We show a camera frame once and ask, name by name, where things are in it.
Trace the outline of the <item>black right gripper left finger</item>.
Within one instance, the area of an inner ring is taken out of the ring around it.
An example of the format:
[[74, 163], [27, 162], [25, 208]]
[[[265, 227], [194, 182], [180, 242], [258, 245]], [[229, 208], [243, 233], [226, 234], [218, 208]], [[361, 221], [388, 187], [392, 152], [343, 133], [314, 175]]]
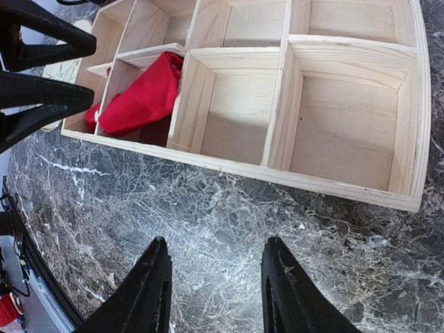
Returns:
[[117, 290], [76, 332], [168, 332], [172, 261], [164, 238], [156, 237]]

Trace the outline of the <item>red sock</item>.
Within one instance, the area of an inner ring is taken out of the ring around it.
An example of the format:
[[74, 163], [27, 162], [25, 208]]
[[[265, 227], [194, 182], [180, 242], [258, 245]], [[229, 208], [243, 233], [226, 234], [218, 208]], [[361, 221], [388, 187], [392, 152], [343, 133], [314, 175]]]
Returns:
[[170, 116], [178, 97], [183, 60], [177, 53], [162, 53], [124, 93], [112, 98], [102, 114], [101, 103], [86, 112], [88, 129], [93, 131], [99, 124], [107, 134], [120, 137]]

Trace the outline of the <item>wooden compartment tray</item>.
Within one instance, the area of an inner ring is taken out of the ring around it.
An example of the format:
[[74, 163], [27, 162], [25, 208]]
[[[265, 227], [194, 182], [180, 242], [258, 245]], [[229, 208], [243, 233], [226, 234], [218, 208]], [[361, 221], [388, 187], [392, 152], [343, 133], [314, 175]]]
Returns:
[[[92, 120], [64, 136], [417, 212], [431, 132], [419, 1], [115, 1], [76, 82]], [[165, 119], [112, 135], [104, 115], [164, 52], [185, 61]]]

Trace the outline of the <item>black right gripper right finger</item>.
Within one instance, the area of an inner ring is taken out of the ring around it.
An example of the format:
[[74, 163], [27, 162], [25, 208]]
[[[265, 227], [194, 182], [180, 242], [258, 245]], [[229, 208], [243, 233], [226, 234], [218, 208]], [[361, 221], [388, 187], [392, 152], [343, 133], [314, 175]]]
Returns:
[[279, 237], [267, 240], [261, 263], [265, 332], [358, 332], [318, 290]]

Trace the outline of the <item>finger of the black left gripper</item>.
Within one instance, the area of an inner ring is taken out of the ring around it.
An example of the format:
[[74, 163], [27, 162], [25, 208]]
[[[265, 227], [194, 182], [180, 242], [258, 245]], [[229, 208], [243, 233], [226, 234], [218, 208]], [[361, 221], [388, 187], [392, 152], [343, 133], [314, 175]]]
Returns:
[[7, 151], [40, 128], [88, 110], [94, 91], [80, 85], [26, 74], [1, 72], [1, 152]]
[[1, 62], [11, 72], [92, 56], [96, 37], [35, 1], [1, 2]]

